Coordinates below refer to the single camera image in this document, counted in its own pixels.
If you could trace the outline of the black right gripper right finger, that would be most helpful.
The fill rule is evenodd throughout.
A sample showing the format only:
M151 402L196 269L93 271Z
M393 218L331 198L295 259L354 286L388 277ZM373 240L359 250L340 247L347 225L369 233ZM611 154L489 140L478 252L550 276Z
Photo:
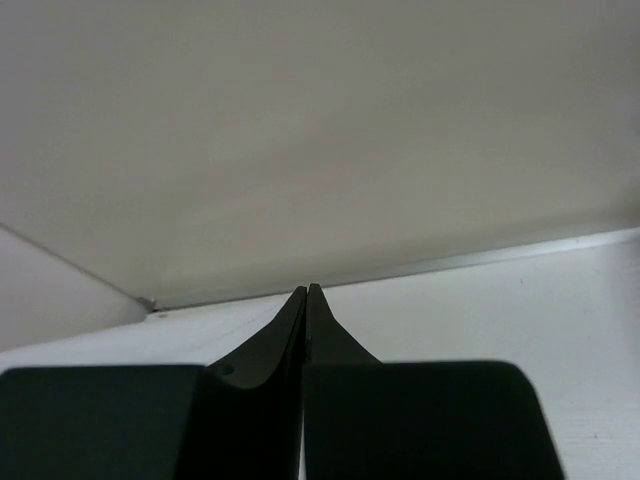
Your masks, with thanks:
M376 359L335 318L318 284L306 301L306 362L303 367L304 461L308 479L346 479L351 442L364 421L351 385Z

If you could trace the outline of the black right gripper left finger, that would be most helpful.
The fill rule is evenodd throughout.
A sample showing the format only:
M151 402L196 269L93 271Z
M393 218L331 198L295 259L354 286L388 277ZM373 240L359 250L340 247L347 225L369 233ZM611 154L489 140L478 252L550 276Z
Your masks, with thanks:
M192 413L194 479L296 479L306 289L204 369Z

